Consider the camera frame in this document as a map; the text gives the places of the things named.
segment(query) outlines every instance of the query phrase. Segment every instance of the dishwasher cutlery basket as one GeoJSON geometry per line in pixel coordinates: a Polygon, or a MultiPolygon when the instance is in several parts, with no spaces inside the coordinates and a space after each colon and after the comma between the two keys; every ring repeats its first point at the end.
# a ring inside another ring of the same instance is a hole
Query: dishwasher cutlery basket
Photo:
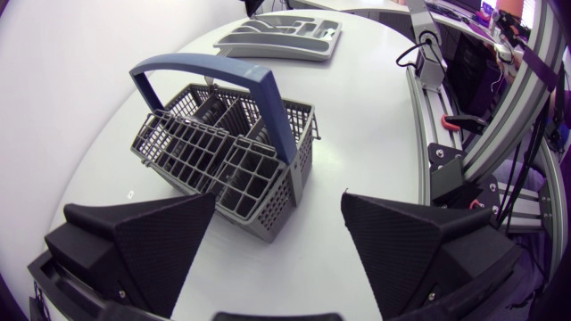
{"type": "Polygon", "coordinates": [[[310,172],[319,137],[313,106],[282,101],[271,70],[226,57],[165,54],[130,74],[153,111],[132,152],[181,192],[216,194],[218,214],[272,242],[310,172]],[[191,84],[162,106],[145,76],[151,70],[202,74],[250,93],[191,84]]]}

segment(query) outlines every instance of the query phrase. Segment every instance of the gray plastic basket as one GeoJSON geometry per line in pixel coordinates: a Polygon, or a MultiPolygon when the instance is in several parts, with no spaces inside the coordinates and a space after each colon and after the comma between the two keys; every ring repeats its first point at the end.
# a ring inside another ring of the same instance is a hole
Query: gray plastic basket
{"type": "Polygon", "coordinates": [[[318,137],[312,106],[281,108],[297,149],[289,165],[250,93],[217,86],[191,84],[154,110],[131,150],[181,192],[215,193],[217,213],[272,242],[301,199],[318,137]]]}

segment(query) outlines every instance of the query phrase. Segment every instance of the monitor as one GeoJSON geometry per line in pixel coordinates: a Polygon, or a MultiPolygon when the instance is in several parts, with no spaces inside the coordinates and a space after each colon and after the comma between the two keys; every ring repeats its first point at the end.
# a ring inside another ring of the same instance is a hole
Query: monitor
{"type": "Polygon", "coordinates": [[[455,4],[462,9],[466,9],[470,12],[480,11],[482,7],[481,0],[446,0],[447,3],[455,4]]]}

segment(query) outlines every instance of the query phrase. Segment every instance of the blue handle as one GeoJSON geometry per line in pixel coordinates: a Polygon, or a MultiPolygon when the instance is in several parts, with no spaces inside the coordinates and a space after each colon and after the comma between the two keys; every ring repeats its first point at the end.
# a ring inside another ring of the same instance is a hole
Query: blue handle
{"type": "Polygon", "coordinates": [[[179,70],[193,72],[246,87],[258,105],[277,157],[289,165],[297,153],[294,135],[271,70],[237,59],[199,53],[170,53],[140,62],[129,74],[151,110],[163,109],[145,72],[179,70]]]}

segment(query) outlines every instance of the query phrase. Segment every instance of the white curved table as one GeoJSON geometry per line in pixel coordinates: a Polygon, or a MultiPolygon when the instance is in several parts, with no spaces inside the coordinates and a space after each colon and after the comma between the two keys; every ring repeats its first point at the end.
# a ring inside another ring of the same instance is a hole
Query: white curved table
{"type": "MultiPolygon", "coordinates": [[[[313,168],[302,204],[272,244],[214,217],[178,298],[174,319],[211,320],[218,311],[338,312],[346,320],[380,319],[344,226],[340,201],[349,188],[351,193],[418,202],[410,92],[405,69],[394,62],[412,43],[392,29],[347,13],[287,13],[343,24],[328,62],[250,60],[273,70],[283,97],[316,106],[323,139],[313,143],[313,168]]],[[[216,54],[212,44],[242,22],[215,29],[181,52],[216,54]]],[[[408,59],[415,56],[413,52],[408,59]]],[[[150,79],[163,102],[189,82],[204,83],[203,77],[176,71],[157,71],[150,79]]],[[[148,112],[138,92],[120,107],[73,175],[52,229],[63,223],[66,203],[110,205],[178,195],[129,150],[148,112]]]]}

